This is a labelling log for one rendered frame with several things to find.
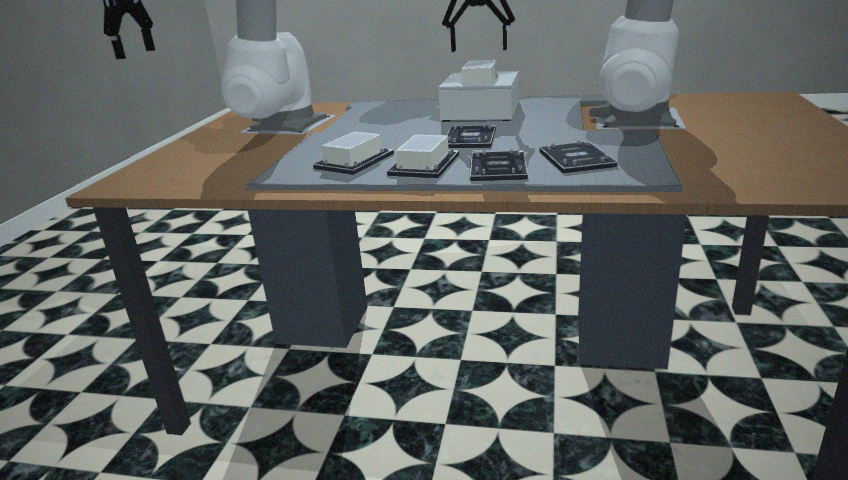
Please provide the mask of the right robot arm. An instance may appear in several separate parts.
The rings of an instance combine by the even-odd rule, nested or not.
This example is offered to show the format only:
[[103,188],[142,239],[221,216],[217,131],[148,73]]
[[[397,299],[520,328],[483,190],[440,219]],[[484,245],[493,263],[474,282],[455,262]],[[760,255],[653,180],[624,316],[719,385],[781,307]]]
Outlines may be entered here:
[[221,80],[228,108],[257,122],[251,131],[299,132],[327,118],[313,112],[302,47],[276,31],[276,0],[236,0],[236,11],[238,35],[228,44]]

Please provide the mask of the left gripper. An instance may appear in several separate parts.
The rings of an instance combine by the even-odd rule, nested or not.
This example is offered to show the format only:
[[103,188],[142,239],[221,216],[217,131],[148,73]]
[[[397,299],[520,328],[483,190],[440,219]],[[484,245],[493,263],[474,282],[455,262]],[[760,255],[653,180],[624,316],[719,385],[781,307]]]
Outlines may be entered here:
[[447,32],[450,32],[450,34],[451,34],[451,52],[456,51],[455,27],[454,27],[455,23],[458,21],[460,16],[463,14],[463,12],[466,10],[466,8],[469,5],[470,6],[477,6],[477,5],[483,6],[485,4],[492,10],[492,12],[503,23],[503,50],[507,49],[507,30],[510,29],[511,23],[515,21],[515,18],[513,18],[514,16],[511,12],[506,0],[499,0],[499,1],[500,1],[501,5],[503,7],[508,19],[505,18],[505,16],[499,11],[499,9],[494,5],[494,3],[491,0],[465,0],[465,2],[463,3],[463,5],[459,9],[459,11],[454,16],[454,18],[451,20],[451,22],[449,22],[450,16],[451,16],[452,11],[454,9],[454,6],[457,2],[457,0],[451,0],[449,7],[447,9],[447,12],[445,14],[445,17],[443,19],[443,22],[442,22],[443,26],[447,26]]

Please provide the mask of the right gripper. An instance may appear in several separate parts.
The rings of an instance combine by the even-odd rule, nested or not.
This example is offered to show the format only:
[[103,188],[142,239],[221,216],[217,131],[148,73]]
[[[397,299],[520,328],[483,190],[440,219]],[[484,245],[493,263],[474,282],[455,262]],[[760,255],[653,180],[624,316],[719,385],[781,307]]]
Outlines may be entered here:
[[[127,3],[128,1],[128,3]],[[104,2],[104,34],[109,36],[116,59],[126,59],[119,34],[122,16],[129,13],[142,28],[142,36],[146,51],[154,51],[151,34],[153,22],[144,8],[141,0],[103,0]],[[135,4],[134,4],[135,3]],[[128,5],[127,5],[128,4]],[[114,6],[115,5],[115,6]],[[126,9],[126,11],[125,11]],[[133,9],[133,10],[132,10]],[[116,11],[120,10],[120,11]],[[114,26],[115,16],[115,26]],[[146,20],[147,19],[147,20]],[[110,29],[110,30],[108,30]],[[115,31],[114,31],[115,30]]]

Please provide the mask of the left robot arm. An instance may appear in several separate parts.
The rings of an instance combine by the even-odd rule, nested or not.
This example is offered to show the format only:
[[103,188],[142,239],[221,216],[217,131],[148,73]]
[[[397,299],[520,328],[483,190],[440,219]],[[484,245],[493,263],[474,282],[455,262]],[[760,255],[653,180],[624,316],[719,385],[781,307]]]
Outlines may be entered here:
[[679,37],[674,0],[627,0],[611,26],[600,89],[606,105],[589,107],[604,126],[676,126],[669,94]]

